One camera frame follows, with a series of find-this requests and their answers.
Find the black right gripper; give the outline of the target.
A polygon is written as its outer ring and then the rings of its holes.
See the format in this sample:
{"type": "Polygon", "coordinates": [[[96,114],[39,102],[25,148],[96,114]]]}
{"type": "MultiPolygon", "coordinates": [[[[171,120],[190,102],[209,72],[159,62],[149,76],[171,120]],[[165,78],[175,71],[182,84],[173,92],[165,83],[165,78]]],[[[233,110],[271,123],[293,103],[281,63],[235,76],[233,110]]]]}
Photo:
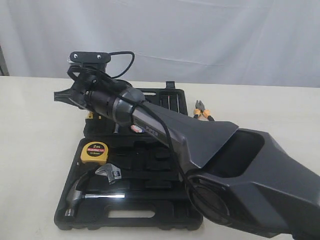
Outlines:
{"type": "Polygon", "coordinates": [[[98,82],[110,82],[108,74],[93,66],[70,66],[67,75],[74,81],[72,86],[55,91],[53,99],[55,102],[76,106],[82,110],[92,110],[87,100],[98,82]]]}

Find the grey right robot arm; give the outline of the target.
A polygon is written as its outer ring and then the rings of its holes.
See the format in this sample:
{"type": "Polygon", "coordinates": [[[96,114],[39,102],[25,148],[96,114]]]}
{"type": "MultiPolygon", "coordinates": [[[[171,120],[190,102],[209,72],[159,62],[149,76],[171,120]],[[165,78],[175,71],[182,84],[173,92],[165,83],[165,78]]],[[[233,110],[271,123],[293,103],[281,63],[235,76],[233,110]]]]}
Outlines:
{"type": "Polygon", "coordinates": [[[71,66],[54,100],[135,125],[169,148],[193,206],[208,220],[256,235],[320,237],[320,177],[264,131],[201,121],[146,100],[92,68],[71,66]]]}

